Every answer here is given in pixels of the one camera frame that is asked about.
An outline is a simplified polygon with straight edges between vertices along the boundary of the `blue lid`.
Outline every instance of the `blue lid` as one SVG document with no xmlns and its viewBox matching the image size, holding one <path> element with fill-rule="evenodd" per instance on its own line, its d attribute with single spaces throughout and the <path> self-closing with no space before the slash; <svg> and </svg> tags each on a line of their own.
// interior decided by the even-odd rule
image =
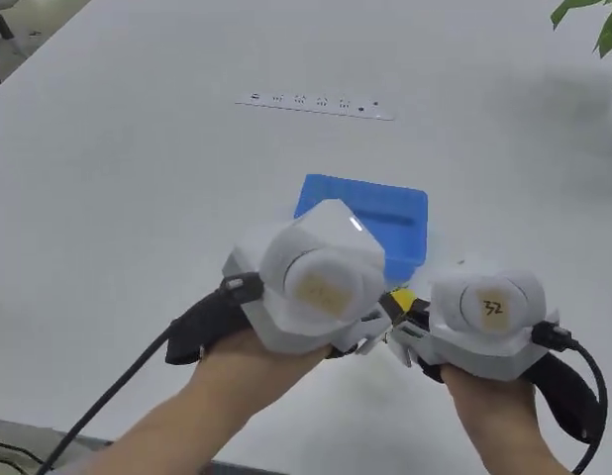
<svg viewBox="0 0 612 475">
<path fill-rule="evenodd" d="M 427 194 L 326 175 L 306 175 L 295 218 L 323 200 L 340 199 L 369 229 L 385 250 L 385 280 L 407 282 L 425 262 Z"/>
</svg>

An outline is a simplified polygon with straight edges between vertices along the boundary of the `green leaf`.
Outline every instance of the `green leaf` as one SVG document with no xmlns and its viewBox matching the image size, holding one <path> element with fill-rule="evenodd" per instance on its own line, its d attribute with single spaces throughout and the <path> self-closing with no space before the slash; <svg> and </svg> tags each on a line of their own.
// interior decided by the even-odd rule
<svg viewBox="0 0 612 475">
<path fill-rule="evenodd" d="M 612 51 L 612 33 L 607 32 L 599 38 L 599 55 L 603 57 L 610 51 Z"/>
<path fill-rule="evenodd" d="M 559 26 L 561 20 L 572 8 L 581 8 L 581 7 L 589 7 L 590 5 L 595 5 L 597 3 L 601 3 L 602 0 L 563 0 L 563 3 L 554 10 L 551 15 L 551 20 L 553 22 L 553 28 Z"/>
<path fill-rule="evenodd" d="M 605 20 L 594 49 L 599 50 L 601 57 L 612 50 L 612 13 Z"/>
</svg>

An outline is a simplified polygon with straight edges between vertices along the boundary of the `yellow object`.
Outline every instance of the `yellow object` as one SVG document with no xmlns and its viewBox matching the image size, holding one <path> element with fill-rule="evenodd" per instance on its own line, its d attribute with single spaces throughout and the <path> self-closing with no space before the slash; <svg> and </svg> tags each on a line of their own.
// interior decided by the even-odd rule
<svg viewBox="0 0 612 475">
<path fill-rule="evenodd" d="M 412 304 L 416 300 L 416 294 L 410 289 L 396 289 L 389 293 L 404 313 L 407 313 L 412 308 Z"/>
</svg>

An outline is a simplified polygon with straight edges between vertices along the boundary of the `sticker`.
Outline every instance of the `sticker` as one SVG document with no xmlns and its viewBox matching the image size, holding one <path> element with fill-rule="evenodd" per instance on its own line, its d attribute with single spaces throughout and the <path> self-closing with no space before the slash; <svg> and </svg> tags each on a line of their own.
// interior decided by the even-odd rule
<svg viewBox="0 0 612 475">
<path fill-rule="evenodd" d="M 344 314 L 353 294 L 331 285 L 316 274 L 307 274 L 295 289 L 297 300 L 339 318 Z"/>
<path fill-rule="evenodd" d="M 499 289 L 478 290 L 480 321 L 485 330 L 506 332 L 509 329 L 508 306 L 504 293 Z"/>
<path fill-rule="evenodd" d="M 394 116 L 385 111 L 379 101 L 358 97 L 253 92 L 245 94 L 236 101 L 236 104 L 331 114 L 334 116 L 359 117 L 362 119 L 375 119 L 377 121 L 394 120 Z"/>
</svg>

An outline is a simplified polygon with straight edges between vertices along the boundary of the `floor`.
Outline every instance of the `floor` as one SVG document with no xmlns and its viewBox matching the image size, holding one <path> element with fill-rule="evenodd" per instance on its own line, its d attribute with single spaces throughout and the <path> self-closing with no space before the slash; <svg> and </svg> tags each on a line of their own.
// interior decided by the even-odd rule
<svg viewBox="0 0 612 475">
<path fill-rule="evenodd" d="M 35 53 L 44 42 L 59 30 L 70 18 L 88 3 L 89 0 L 20 0 L 10 10 L 1 12 L 9 27 L 13 30 L 18 44 L 24 54 L 18 52 L 13 45 L 0 38 L 0 78 L 4 81 L 25 60 L 27 55 Z M 8 439 L 0 430 L 0 439 Z M 46 431 L 26 430 L 22 434 L 17 431 L 10 434 L 14 442 L 23 445 L 38 446 L 52 443 L 56 440 Z M 14 457 L 13 452 L 0 450 L 0 458 L 16 461 L 26 471 L 35 471 L 37 464 L 27 463 L 26 457 Z M 18 471 L 8 465 L 0 464 L 0 475 L 18 475 Z"/>
<path fill-rule="evenodd" d="M 0 38 L 0 78 L 4 81 L 89 0 L 20 0 L 1 12 L 25 53 Z"/>
<path fill-rule="evenodd" d="M 1 12 L 17 38 L 18 47 L 0 38 L 0 79 L 2 81 L 7 79 L 26 60 L 27 55 L 34 54 L 88 2 L 89 0 L 20 0 L 12 9 Z M 61 434 L 47 428 L 27 427 L 0 421 L 0 443 L 6 442 L 25 448 L 41 458 L 49 455 L 60 438 Z M 91 450 L 101 446 L 102 441 L 81 438 L 68 448 L 64 462 L 87 457 Z M 18 467 L 17 469 L 0 463 L 0 475 L 33 474 L 39 466 L 30 456 L 4 447 L 0 448 L 0 459 L 14 462 Z M 268 472 L 213 464 L 203 473 L 256 475 Z"/>
</svg>

